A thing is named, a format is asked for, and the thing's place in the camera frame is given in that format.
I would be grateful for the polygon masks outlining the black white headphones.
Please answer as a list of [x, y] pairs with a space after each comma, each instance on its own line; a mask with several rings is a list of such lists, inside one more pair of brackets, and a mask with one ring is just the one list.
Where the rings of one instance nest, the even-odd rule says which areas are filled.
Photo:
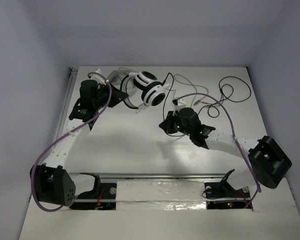
[[124, 99], [123, 102], [129, 109], [136, 111], [159, 105], [166, 98], [166, 92], [170, 87], [166, 80], [160, 82], [155, 75], [148, 71], [130, 72], [121, 81], [121, 92], [128, 93], [128, 82], [130, 79], [132, 79], [133, 85], [142, 91], [140, 97], [142, 104], [139, 106], [133, 105], [129, 97]]

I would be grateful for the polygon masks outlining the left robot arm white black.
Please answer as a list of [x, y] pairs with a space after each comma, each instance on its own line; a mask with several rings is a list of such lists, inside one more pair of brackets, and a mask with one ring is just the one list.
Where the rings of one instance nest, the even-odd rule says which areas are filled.
[[80, 195], [96, 197], [101, 193], [97, 174], [70, 173], [66, 163], [77, 154], [80, 142], [106, 108], [115, 107], [128, 96], [108, 80], [104, 84], [92, 79], [81, 82], [79, 99], [68, 117], [67, 129], [40, 154], [30, 170], [32, 197], [41, 210], [50, 211], [44, 203], [56, 205], [60, 210], [70, 207]]

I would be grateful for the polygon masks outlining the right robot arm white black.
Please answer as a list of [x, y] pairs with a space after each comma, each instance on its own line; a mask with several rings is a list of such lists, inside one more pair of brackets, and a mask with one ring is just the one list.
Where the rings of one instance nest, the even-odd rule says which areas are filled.
[[159, 128], [167, 135], [182, 133], [197, 147], [242, 158], [246, 168], [231, 169], [221, 180], [221, 192], [228, 197], [254, 185], [276, 189], [292, 167], [291, 160], [272, 137], [251, 139], [222, 132], [202, 124], [190, 107], [169, 111]]

